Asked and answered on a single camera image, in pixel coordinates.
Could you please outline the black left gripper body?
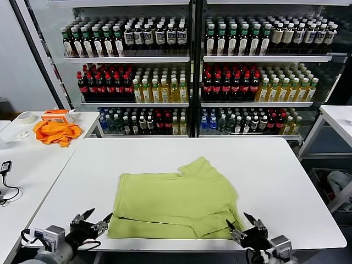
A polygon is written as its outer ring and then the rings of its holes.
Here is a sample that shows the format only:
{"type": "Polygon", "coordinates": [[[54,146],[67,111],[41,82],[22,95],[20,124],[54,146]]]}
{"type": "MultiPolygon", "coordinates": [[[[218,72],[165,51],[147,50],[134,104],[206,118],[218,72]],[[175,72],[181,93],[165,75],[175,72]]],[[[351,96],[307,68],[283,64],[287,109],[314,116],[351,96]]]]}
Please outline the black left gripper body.
{"type": "Polygon", "coordinates": [[[87,221],[72,221],[70,223],[69,242],[83,244],[87,239],[98,237],[98,224],[87,221]]]}

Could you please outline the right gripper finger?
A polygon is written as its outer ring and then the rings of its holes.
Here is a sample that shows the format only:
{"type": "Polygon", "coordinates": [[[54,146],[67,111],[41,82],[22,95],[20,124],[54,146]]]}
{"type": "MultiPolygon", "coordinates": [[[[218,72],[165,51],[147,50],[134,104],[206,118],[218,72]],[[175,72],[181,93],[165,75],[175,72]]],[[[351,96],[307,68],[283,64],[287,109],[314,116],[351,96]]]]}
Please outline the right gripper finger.
{"type": "Polygon", "coordinates": [[[252,216],[252,215],[250,215],[250,214],[248,214],[246,212],[244,212],[244,216],[258,230],[263,231],[263,232],[264,231],[267,232],[266,226],[262,223],[262,221],[260,219],[256,219],[256,218],[254,218],[254,216],[252,216]]]}
{"type": "Polygon", "coordinates": [[[230,231],[232,239],[235,242],[242,242],[242,240],[246,237],[246,234],[243,233],[240,230],[237,230],[235,228],[235,226],[230,221],[228,221],[227,219],[226,219],[226,223],[228,225],[228,228],[229,228],[229,231],[230,231]]]}

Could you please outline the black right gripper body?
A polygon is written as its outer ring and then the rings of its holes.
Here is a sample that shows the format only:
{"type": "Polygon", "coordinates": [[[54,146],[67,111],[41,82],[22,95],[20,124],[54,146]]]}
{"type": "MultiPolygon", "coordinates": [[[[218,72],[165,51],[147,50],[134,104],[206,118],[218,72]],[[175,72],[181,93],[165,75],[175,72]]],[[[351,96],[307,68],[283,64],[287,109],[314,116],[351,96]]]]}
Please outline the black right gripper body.
{"type": "Polygon", "coordinates": [[[244,236],[240,239],[242,248],[252,248],[253,250],[267,250],[272,247],[268,240],[267,228],[259,229],[252,227],[244,231],[244,236]]]}

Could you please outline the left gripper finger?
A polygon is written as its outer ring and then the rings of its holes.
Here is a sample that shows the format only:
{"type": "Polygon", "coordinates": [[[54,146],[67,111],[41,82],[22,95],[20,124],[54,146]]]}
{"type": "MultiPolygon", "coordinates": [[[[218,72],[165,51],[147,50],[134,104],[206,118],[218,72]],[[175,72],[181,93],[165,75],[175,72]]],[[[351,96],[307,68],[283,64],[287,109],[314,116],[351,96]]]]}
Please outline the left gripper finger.
{"type": "Polygon", "coordinates": [[[74,228],[79,223],[86,221],[91,214],[94,212],[95,208],[85,211],[83,214],[77,214],[70,223],[70,228],[74,228]]]}
{"type": "Polygon", "coordinates": [[[103,234],[109,225],[113,213],[108,214],[103,220],[91,226],[91,229],[97,234],[103,234]]]}

